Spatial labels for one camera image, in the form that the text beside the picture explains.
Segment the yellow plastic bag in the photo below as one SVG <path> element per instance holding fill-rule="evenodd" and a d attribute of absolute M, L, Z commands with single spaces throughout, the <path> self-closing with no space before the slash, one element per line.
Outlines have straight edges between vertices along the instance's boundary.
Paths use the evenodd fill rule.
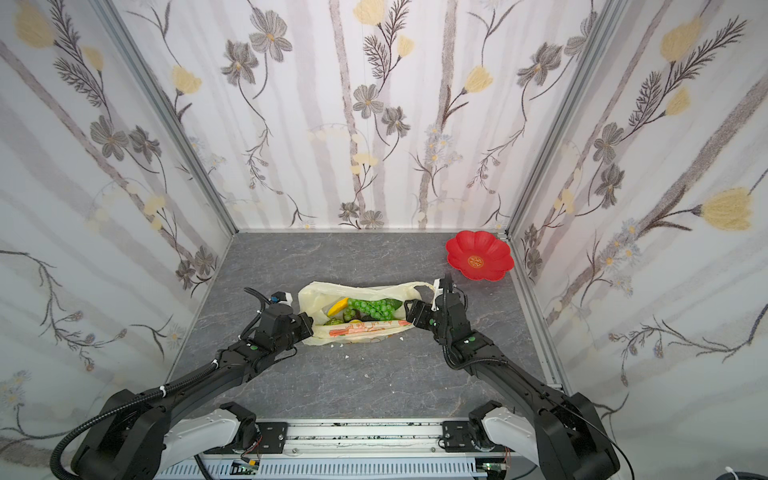
<path fill-rule="evenodd" d="M 401 334 L 412 328 L 405 320 L 404 302 L 423 300 L 433 297 L 433 285 L 428 282 L 407 282 L 389 286 L 351 287 L 327 282 L 312 282 L 298 293 L 300 310 L 314 320 L 313 335 L 304 340 L 307 346 L 320 346 L 331 343 L 371 343 L 387 337 Z M 359 300 L 396 299 L 402 306 L 396 311 L 392 321 L 353 320 L 342 325 L 324 326 L 330 318 L 342 318 L 342 313 L 328 317 L 328 309 L 342 298 Z"/>

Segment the red flower-shaped plate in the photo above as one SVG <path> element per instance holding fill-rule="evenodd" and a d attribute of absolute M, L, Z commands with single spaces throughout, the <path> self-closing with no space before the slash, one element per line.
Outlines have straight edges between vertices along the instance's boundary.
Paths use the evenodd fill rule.
<path fill-rule="evenodd" d="M 448 264 L 474 281 L 500 281 L 515 266 L 510 246 L 486 231 L 460 231 L 445 250 Z"/>

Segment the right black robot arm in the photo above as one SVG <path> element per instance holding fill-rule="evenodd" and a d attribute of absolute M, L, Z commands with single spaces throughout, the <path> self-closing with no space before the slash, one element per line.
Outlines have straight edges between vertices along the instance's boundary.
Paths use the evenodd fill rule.
<path fill-rule="evenodd" d="M 608 479 L 618 473 L 618 448 L 594 404 L 580 393 L 567 395 L 549 387 L 508 359 L 471 326 L 466 303 L 466 295 L 445 275 L 436 281 L 431 303 L 407 300 L 404 308 L 409 323 L 433 334 L 451 369 L 486 382 L 503 398 L 501 405 L 531 427 L 492 436 L 483 419 L 489 440 L 525 456 L 546 479 Z"/>

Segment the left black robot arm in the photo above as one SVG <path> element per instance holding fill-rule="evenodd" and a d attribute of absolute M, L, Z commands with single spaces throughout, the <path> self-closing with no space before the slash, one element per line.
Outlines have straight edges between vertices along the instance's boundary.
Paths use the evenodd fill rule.
<path fill-rule="evenodd" d="M 269 304 L 238 340 L 213 360 L 176 380 L 141 393 L 114 394 L 101 412 L 53 448 L 49 468 L 58 479 L 151 479 L 170 450 L 165 437 L 194 410 L 247 383 L 278 356 L 313 335 L 313 319 L 285 303 Z"/>

